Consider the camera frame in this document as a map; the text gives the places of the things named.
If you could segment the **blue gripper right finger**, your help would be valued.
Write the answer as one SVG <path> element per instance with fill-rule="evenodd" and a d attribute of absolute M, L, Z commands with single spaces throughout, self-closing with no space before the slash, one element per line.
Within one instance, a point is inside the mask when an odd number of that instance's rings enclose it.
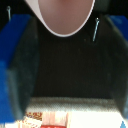
<path fill-rule="evenodd" d="M 109 55 L 112 59 L 112 97 L 128 122 L 128 19 L 125 16 L 106 16 L 114 39 L 110 43 Z"/>

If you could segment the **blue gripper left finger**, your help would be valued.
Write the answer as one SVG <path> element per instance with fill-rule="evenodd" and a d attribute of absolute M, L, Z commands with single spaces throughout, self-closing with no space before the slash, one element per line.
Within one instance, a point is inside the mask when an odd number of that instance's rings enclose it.
<path fill-rule="evenodd" d="M 36 19 L 13 15 L 0 31 L 0 124 L 21 120 L 38 71 Z"/>

